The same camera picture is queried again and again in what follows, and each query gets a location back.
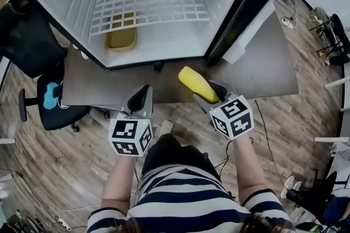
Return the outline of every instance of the striped shirt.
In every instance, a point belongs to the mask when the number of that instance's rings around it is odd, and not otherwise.
[[[166,165],[144,174],[125,216],[116,208],[91,213],[87,233],[105,233],[135,218],[149,232],[239,232],[252,214],[272,225],[293,229],[276,195],[259,190],[240,206],[221,182],[202,169]]]

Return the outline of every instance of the power strip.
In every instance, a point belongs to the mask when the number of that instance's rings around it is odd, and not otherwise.
[[[68,225],[68,223],[63,218],[59,218],[59,222],[63,225],[64,228],[66,228],[66,230],[72,231],[72,228]]]

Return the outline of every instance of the white wire shelf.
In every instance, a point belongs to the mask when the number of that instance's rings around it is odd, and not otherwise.
[[[204,0],[97,0],[89,35],[152,24],[209,20]]]

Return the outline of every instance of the chair seat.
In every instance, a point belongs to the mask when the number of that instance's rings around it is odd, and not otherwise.
[[[44,108],[44,94],[47,86],[53,82],[60,85],[63,81],[65,68],[63,63],[59,63],[44,73],[37,82],[37,96],[40,118],[45,130],[57,130],[80,120],[90,111],[90,106],[70,106],[61,109],[58,105],[53,109]]]

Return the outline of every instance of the caster wheel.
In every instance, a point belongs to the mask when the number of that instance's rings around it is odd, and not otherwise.
[[[109,111],[106,111],[106,112],[104,113],[103,118],[104,118],[104,119],[109,119],[109,118],[110,118]]]

